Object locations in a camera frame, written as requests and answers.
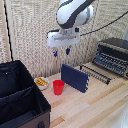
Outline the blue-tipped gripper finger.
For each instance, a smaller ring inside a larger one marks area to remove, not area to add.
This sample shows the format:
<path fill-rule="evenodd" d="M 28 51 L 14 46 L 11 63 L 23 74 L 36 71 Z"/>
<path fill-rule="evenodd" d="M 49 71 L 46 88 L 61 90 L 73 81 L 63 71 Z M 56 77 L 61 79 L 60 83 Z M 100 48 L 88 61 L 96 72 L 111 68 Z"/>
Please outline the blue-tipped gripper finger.
<path fill-rule="evenodd" d="M 58 49 L 57 48 L 54 48 L 53 55 L 54 55 L 54 57 L 58 56 Z"/>
<path fill-rule="evenodd" d="M 70 46 L 66 49 L 66 55 L 69 55 L 70 54 L 70 49 L 71 49 Z"/>

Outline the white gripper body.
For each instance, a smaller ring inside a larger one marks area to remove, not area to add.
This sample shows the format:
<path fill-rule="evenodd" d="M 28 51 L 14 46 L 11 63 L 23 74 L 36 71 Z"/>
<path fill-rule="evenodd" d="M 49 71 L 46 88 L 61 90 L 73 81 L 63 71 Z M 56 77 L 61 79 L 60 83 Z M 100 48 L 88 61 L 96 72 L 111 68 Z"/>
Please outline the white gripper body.
<path fill-rule="evenodd" d="M 80 40 L 78 28 L 56 29 L 47 34 L 47 46 L 50 48 L 70 46 L 77 44 Z"/>

